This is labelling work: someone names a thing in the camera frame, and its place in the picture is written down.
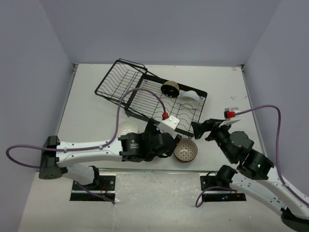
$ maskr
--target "black dish rack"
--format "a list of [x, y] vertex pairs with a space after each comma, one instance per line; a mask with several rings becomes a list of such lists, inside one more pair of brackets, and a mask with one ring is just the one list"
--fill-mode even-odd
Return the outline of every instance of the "black dish rack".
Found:
[[[179, 84], [180, 94], [193, 90], [200, 96], [200, 106], [197, 109], [181, 105], [179, 98], [169, 98], [161, 92], [161, 86], [167, 80], [162, 79], [147, 70], [142, 65], [132, 61], [118, 59], [107, 72], [95, 94], [115, 104], [118, 104], [122, 95], [132, 88], [146, 88], [160, 96], [166, 111], [180, 120], [176, 132], [192, 138], [194, 136], [191, 122], [199, 122], [207, 93], [196, 88]], [[123, 100], [121, 107], [127, 116], [132, 116], [143, 121], [150, 118], [158, 123], [162, 120], [163, 108], [159, 101], [150, 93], [135, 91], [129, 93]]]

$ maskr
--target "white table surface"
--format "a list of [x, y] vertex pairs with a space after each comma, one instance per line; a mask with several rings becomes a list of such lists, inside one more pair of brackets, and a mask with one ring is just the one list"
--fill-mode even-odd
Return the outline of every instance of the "white table surface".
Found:
[[292, 232], [278, 215], [246, 202], [195, 208], [199, 174], [117, 174], [117, 204], [70, 202], [72, 181], [36, 174], [18, 232]]
[[[111, 137], [116, 106], [94, 95], [110, 65], [80, 65], [73, 83], [59, 137], [65, 141], [87, 142]], [[222, 117], [229, 106], [241, 110], [250, 107], [239, 68], [148, 66], [162, 78], [190, 84], [199, 78], [208, 92], [202, 120]], [[127, 120], [122, 112], [121, 120]], [[137, 119], [142, 130], [145, 124]], [[252, 114], [242, 117], [233, 130], [245, 130], [260, 144]], [[99, 167], [218, 170], [227, 164], [215, 142], [197, 141], [205, 154], [182, 165], [174, 158], [153, 163], [96, 162]], [[205, 203], [194, 207], [200, 190], [198, 173], [163, 174], [158, 172], [117, 173], [117, 204], [104, 202], [70, 202], [72, 181], [40, 180], [36, 174], [20, 223], [19, 232], [291, 232], [274, 212], [247, 196], [246, 202]]]
[[[61, 141], [93, 142], [112, 137], [117, 106], [94, 94], [94, 90], [110, 67], [111, 65], [105, 64], [78, 66], [58, 133]], [[208, 93], [200, 122], [209, 118], [224, 118], [223, 111], [227, 107], [237, 106], [241, 111], [250, 108], [248, 93], [239, 67], [159, 65], [146, 67], [161, 78]], [[119, 121], [127, 120], [136, 122], [139, 131], [144, 131], [146, 122], [127, 117], [124, 110], [121, 110]], [[230, 131], [242, 130], [255, 142], [254, 149], [262, 151], [252, 113], [242, 115], [241, 122], [234, 124], [230, 129]], [[206, 142], [204, 139], [195, 142], [199, 152], [195, 160], [190, 163], [181, 163], [172, 156], [167, 159], [155, 158], [152, 162], [97, 161], [87, 165], [107, 169], [217, 171], [222, 165], [229, 164], [216, 142]]]

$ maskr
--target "dish rack handle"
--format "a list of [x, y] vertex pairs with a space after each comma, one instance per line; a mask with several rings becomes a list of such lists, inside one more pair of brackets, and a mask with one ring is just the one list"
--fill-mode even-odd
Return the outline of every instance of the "dish rack handle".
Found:
[[128, 65], [134, 65], [134, 66], [138, 65], [138, 66], [142, 66], [143, 69], [147, 70], [146, 67], [145, 67], [145, 65], [143, 65], [143, 64], [136, 63], [136, 62], [133, 62], [133, 61], [130, 61], [130, 60], [127, 60], [127, 59], [122, 59], [122, 58], [119, 58], [118, 60], [121, 61], [121, 62], [123, 62], [123, 63], [126, 63], [126, 64], [128, 64]]

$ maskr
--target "patterned bowl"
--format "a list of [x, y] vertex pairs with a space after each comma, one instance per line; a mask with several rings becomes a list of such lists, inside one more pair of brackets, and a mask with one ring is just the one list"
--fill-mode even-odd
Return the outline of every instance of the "patterned bowl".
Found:
[[191, 139], [181, 139], [174, 150], [174, 155], [182, 162], [190, 162], [195, 159], [197, 152], [197, 145]]

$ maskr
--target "white wall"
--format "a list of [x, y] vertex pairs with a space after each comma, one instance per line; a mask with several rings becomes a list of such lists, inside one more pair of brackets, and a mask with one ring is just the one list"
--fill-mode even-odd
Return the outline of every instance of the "white wall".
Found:
[[[280, 157], [284, 176], [309, 195], [309, 1], [283, 0], [245, 65], [253, 105], [280, 107]], [[259, 110], [258, 122], [274, 161], [277, 115]]]
[[[2, 1], [0, 34], [0, 231], [15, 232], [35, 170], [10, 162], [5, 149], [55, 134], [72, 65], [37, 0]], [[13, 156], [39, 165], [39, 151]]]
[[41, 0], [71, 61], [244, 64], [280, 0]]

